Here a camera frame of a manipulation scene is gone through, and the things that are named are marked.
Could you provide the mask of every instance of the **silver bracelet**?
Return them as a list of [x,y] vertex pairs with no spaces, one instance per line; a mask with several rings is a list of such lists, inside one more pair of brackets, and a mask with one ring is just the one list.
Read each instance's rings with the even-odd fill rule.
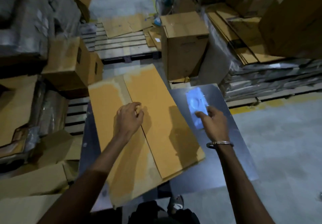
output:
[[217,144],[227,144],[230,146],[234,146],[234,144],[232,142],[229,141],[215,141],[215,142],[209,142],[207,143],[207,148],[209,149],[215,149],[215,147],[217,146]]

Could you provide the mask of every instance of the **concrete floor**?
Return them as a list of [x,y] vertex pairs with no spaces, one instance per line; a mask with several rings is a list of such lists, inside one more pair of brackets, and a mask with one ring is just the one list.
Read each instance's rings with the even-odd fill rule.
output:
[[[92,0],[91,17],[154,13],[153,0]],[[135,61],[104,67],[104,78],[147,63]],[[322,96],[301,95],[279,106],[233,115],[254,159],[260,179],[253,185],[276,223],[322,223]],[[183,196],[185,207],[201,224],[235,223],[226,187]],[[158,200],[167,208],[168,199]],[[123,208],[123,223],[136,206]]]

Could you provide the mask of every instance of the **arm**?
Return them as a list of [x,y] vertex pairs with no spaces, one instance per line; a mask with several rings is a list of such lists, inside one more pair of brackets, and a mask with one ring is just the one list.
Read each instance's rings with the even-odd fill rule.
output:
[[89,214],[115,160],[143,122],[143,111],[136,114],[139,105],[127,104],[117,111],[115,136],[90,168],[62,194],[38,223],[80,223]]
[[[196,112],[196,115],[201,118],[209,139],[212,142],[230,141],[227,119],[223,113],[211,106],[207,107],[207,111],[209,116],[203,112]],[[217,146],[236,223],[274,223],[248,180],[232,146],[224,144]]]

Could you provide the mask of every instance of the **metal workbench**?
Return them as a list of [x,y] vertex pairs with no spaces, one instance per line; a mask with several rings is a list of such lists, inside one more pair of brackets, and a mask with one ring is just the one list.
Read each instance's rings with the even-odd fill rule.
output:
[[[215,106],[217,109],[221,110],[227,117],[227,122],[229,126],[229,137],[235,145],[234,150],[248,178],[251,181],[258,179],[253,159],[226,105],[226,102],[223,99],[223,96],[219,88],[213,84],[201,85],[199,87],[203,92],[208,104]],[[205,152],[205,160],[203,160],[198,165],[195,165],[187,169],[185,172],[171,179],[162,186],[152,189],[151,191],[143,194],[142,196],[132,200],[128,204],[139,204],[141,202],[167,197],[167,194],[178,195],[202,191],[206,189],[218,188],[226,185],[222,167],[216,151],[213,149],[208,149],[206,147],[206,144],[210,142],[210,140],[208,139],[206,133],[203,130],[195,129],[191,119],[185,93],[194,88],[195,87],[179,88],[169,90],[169,92],[173,97],[175,103],[177,104],[183,117],[187,121],[189,127],[195,134],[198,143]],[[95,161],[99,154],[99,141],[94,116],[92,113],[92,108],[89,103],[87,110],[87,119],[85,122],[84,129],[83,147],[79,163],[80,174],[82,174],[85,171],[85,169]],[[107,184],[105,184],[92,211],[99,211],[111,207],[112,205],[108,195],[108,186]]]

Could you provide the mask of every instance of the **hand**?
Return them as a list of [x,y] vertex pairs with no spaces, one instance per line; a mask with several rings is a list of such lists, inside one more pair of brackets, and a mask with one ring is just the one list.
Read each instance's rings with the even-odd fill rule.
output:
[[201,119],[208,138],[212,142],[229,141],[226,116],[223,115],[223,112],[212,106],[208,106],[207,111],[209,116],[201,111],[195,114]]
[[139,105],[141,105],[139,102],[123,105],[116,113],[117,135],[125,136],[127,141],[131,139],[143,122],[143,110],[136,113],[136,108]]

